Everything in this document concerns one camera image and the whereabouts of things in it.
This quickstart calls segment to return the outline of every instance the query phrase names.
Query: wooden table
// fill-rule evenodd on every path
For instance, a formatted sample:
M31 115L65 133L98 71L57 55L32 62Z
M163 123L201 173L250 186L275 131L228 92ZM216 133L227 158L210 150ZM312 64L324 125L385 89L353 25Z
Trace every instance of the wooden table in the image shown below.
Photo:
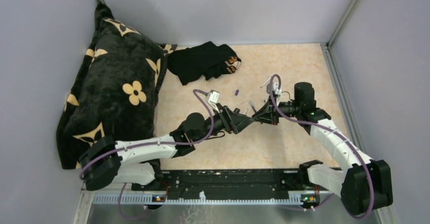
M267 98L261 85L274 73L282 79L282 90L293 95L297 82L310 82L315 89L317 106L326 110L338 128L346 134L339 103L319 44L243 45L231 46L242 64L234 74L218 79L198 81L182 86L178 77L167 72L156 108L156 135L176 129L194 112L208 117L207 111L194 97L192 90L217 90L218 100L230 109L251 110L251 100L257 109ZM240 134L227 134L220 139L204 141L184 157L162 159L162 169L235 169L235 168L295 168L318 159L330 166L337 163L323 146L297 124L280 119L278 126L254 123Z

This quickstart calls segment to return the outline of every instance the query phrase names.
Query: gray floor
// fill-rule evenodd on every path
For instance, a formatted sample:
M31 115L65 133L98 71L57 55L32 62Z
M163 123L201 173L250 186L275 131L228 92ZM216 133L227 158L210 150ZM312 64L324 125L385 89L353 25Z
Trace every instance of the gray floor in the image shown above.
M124 205L123 211L130 216L141 214L142 207ZM375 214L364 221L352 219L345 211L339 198L333 198L326 206L316 212L283 210L275 206L208 206L208 205L169 205L151 211L141 220L126 220L118 212L117 205L93 205L88 224L147 223L147 224L233 224L233 223L366 223L377 224Z

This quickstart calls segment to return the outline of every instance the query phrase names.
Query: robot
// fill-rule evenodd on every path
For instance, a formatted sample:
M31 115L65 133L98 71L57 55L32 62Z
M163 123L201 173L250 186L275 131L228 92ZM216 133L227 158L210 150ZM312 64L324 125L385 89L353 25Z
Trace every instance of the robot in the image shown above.
M341 198L351 215L368 214L392 204L389 165L360 151L339 131L330 115L316 107L315 91L310 83L295 84L294 100L282 102L281 81L275 74L267 85L267 93L268 100L251 117L241 114L237 108L231 111L218 103L220 94L212 90L205 95L214 115L198 97L208 110L208 119L200 113L192 113L176 130L151 139L115 141L111 136L104 137L80 157L80 178L89 191L111 183L157 185L163 176L159 166L151 160L185 156L195 150L194 144L222 131L239 134L252 123L276 126L279 118L286 118L318 140L341 169L332 169L317 160L303 163L298 171L302 183L319 185L332 192Z

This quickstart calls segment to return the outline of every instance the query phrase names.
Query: white wall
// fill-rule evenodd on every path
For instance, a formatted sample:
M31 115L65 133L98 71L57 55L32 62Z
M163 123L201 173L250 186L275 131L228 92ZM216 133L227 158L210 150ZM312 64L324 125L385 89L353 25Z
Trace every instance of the white wall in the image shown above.
M326 42L351 0L105 0L155 41L197 45Z
M365 149L391 166L402 223L428 223L430 0L362 0L334 46Z
M94 0L0 0L0 222L71 223L82 186L55 130L94 30Z

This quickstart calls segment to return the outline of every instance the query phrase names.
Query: black blanket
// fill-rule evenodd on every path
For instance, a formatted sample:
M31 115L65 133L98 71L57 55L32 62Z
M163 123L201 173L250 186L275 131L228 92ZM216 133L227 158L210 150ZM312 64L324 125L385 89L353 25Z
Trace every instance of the black blanket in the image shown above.
M58 124L63 169L104 136L138 140L154 136L154 110L176 45L158 44L115 20L100 4L95 31Z

